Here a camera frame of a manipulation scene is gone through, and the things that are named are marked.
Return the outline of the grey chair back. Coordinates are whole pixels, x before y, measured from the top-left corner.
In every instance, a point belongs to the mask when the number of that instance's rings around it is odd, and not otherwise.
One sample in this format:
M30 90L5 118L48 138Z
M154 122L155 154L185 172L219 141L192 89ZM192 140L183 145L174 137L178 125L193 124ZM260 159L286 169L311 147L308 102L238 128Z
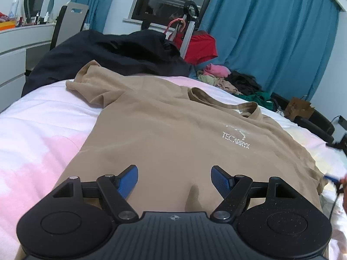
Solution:
M83 30L88 12L89 6L81 3L68 2L62 6L56 20L50 50Z

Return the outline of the tan t-shirt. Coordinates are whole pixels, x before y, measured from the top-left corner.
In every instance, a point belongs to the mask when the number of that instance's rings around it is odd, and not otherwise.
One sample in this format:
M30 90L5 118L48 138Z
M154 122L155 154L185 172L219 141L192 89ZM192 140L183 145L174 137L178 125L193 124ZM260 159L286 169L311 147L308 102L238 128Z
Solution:
M100 244L22 244L26 259L324 259L326 245L245 245L209 229L223 201L212 167L254 182L279 177L321 211L314 159L256 103L221 103L200 88L122 76L89 62L66 88L102 111L59 178L95 182L134 165L127 203L138 214Z

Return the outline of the white dresser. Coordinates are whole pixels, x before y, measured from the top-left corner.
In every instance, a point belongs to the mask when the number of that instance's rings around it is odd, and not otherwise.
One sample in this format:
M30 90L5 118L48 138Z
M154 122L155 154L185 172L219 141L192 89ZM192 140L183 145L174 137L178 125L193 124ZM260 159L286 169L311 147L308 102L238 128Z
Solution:
M21 98L25 72L48 52L55 24L31 25L1 32L1 110Z

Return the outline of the right blue curtain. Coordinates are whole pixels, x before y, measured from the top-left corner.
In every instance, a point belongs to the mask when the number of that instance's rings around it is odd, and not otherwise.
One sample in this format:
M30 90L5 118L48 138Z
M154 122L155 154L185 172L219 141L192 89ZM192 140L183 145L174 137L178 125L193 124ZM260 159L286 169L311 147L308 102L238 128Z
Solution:
M210 0L200 29L215 38L216 65L253 76L263 90L311 99L338 29L335 0Z

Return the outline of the pink clothes hanger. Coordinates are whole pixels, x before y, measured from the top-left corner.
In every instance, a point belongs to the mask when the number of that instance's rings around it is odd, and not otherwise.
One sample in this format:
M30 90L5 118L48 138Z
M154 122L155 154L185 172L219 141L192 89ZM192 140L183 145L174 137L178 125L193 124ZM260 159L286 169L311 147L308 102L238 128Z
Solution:
M173 43L177 42L180 38L184 36L185 28L187 23L184 18L177 18L168 24L164 30L166 39L172 41Z

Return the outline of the pastel bed sheet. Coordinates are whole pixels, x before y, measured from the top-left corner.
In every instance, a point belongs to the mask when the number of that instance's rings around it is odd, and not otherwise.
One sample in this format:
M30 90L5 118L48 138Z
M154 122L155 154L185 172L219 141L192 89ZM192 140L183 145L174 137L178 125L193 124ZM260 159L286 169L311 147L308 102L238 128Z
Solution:
M164 78L180 86L199 87L227 104L245 102L221 89L184 77ZM1 113L1 259L15 259L16 224L50 192L77 154L101 112L66 90L66 80L41 87ZM309 151L322 173L346 174L346 155L281 115L260 107ZM340 196L332 213L329 259L346 259L346 213Z

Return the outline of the beige patterned garment in pile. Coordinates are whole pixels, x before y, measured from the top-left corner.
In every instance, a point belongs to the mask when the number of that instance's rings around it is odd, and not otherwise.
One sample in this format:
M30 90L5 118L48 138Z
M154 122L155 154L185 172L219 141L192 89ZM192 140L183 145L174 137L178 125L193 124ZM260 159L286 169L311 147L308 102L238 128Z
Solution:
M202 70L197 71L197 78L203 83L222 89L230 94L241 94L241 92L224 78L217 78L211 75L203 74Z

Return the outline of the dark navy garment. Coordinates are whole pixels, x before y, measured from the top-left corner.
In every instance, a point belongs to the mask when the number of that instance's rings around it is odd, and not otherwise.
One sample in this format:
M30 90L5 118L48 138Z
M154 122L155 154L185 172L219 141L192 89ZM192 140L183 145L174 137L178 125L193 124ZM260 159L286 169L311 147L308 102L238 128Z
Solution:
M88 30L50 50L26 78L22 95L73 79L91 60L124 76L144 73L188 77L193 72L193 66L181 58L178 48L161 32L146 29L129 35L104 35Z

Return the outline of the pink garment in pile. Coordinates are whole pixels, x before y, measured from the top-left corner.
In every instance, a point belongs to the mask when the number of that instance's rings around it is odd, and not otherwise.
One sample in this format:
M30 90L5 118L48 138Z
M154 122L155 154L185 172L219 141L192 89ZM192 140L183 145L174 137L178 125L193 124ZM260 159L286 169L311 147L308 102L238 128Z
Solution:
M231 74L231 71L222 65L214 65L212 63L205 66L203 69L203 75L213 76L216 78L227 78Z

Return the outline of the red garment on stand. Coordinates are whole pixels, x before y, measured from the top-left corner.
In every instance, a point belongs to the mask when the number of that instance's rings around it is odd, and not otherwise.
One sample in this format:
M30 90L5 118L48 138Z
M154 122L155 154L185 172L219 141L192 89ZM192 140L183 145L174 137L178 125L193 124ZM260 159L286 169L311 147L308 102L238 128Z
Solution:
M185 62L191 65L198 65L218 56L216 40L205 31L194 31L188 44Z

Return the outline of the white spray bottle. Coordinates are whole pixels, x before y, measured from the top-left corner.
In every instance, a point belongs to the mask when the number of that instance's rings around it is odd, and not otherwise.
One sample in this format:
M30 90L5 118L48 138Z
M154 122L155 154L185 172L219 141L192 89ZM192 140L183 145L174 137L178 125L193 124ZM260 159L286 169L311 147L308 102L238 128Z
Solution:
M18 6L19 0L13 0L8 15L10 19L14 19L17 16Z

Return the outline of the green garment in pile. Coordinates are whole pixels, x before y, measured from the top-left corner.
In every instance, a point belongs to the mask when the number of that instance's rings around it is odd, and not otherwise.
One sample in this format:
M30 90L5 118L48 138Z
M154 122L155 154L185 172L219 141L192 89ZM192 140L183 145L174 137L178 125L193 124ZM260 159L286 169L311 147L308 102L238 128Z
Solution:
M270 94L266 92L256 92L251 95L237 94L238 98L246 100L248 102L255 102L258 105L276 112L278 110L278 103L275 99L271 98Z

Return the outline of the silver garment steamer stand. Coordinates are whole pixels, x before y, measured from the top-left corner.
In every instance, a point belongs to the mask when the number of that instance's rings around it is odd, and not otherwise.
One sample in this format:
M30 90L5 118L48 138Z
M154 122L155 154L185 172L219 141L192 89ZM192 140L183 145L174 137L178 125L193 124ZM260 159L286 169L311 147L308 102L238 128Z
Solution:
M182 45L180 48L181 57L184 59L187 51L189 42L191 40L193 31L195 29L195 24L199 18L199 8L193 0L184 0L183 6L183 19L188 24L185 34L183 35Z

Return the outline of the orange box on dresser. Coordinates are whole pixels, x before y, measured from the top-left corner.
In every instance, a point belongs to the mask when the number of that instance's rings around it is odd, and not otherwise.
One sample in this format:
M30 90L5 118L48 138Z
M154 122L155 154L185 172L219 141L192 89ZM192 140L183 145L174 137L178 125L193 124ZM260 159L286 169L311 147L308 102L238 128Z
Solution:
M6 22L1 22L0 23L0 31L12 29L16 27L16 21L11 20L11 21L6 21Z

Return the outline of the black garment in pile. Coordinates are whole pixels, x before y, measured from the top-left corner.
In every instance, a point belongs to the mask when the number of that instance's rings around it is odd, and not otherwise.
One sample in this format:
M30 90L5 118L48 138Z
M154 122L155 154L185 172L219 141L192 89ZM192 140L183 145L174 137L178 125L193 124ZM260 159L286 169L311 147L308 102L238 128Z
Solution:
M246 96L263 91L261 85L256 82L254 76L242 74L235 70L232 71L225 80L234 85L239 92Z

